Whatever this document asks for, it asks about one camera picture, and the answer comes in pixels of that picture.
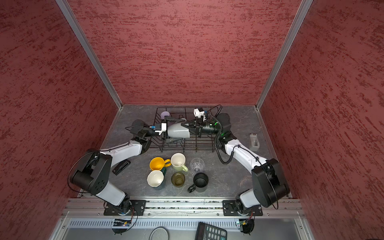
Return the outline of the lavender plastic cup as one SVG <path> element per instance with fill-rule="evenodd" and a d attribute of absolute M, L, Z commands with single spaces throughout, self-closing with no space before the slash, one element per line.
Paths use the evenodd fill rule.
<path fill-rule="evenodd" d="M 170 114 L 168 111 L 164 111 L 164 112 L 161 113 L 161 119 L 164 120 L 165 117 L 168 117 L 168 116 L 170 116 L 170 115 L 171 115 L 171 114 Z"/>

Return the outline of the white ceramic mug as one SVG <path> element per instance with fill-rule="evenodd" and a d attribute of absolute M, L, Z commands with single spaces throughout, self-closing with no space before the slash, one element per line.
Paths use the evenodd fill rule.
<path fill-rule="evenodd" d="M 168 119 L 167 120 L 167 136 L 174 139 L 187 139 L 184 138 L 185 131 L 188 128 L 182 127 L 181 123 L 186 122 L 187 119 Z"/>

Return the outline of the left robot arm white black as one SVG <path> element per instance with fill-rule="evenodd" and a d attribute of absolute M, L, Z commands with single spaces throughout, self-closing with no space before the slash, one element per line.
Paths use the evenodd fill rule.
<path fill-rule="evenodd" d="M 109 181 L 112 167 L 123 168 L 125 161 L 145 153 L 152 143 L 151 137 L 167 131 L 165 121 L 152 126 L 142 120 L 134 121 L 130 133 L 134 137 L 125 144 L 105 150 L 89 149 L 76 168 L 70 171 L 69 182 L 114 207 L 121 216 L 132 213 L 130 197 Z"/>

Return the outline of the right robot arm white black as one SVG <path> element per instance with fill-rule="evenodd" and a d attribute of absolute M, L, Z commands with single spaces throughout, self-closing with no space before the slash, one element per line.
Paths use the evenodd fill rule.
<path fill-rule="evenodd" d="M 196 136 L 214 135 L 214 146 L 222 164 L 228 165 L 237 160 L 252 176 L 253 188 L 237 196 L 238 212 L 261 205 L 265 208 L 290 193 L 290 187 L 283 168 L 278 160 L 266 159 L 245 147 L 231 132 L 230 116 L 216 114 L 210 120 L 196 117 L 195 120 L 182 122 L 181 126 Z"/>

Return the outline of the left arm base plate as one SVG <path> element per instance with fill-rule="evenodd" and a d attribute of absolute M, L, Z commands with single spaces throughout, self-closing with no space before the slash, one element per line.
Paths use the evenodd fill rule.
<path fill-rule="evenodd" d="M 120 205 L 114 206 L 105 202 L 104 216 L 142 216 L 146 207 L 146 200 L 124 200 Z"/>

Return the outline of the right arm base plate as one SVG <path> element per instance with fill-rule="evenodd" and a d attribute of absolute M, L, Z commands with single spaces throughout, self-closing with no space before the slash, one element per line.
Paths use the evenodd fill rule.
<path fill-rule="evenodd" d="M 245 207 L 239 200 L 224 200 L 222 204 L 224 216 L 259 217 L 263 215 L 261 205 Z"/>

